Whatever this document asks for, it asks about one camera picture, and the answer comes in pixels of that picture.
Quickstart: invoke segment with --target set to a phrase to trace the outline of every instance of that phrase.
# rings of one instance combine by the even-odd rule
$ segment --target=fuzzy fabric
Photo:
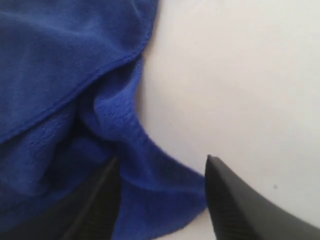
[[[149,240],[206,207],[204,178],[159,149],[134,94],[156,0],[0,2],[0,232],[117,155],[114,240]]]

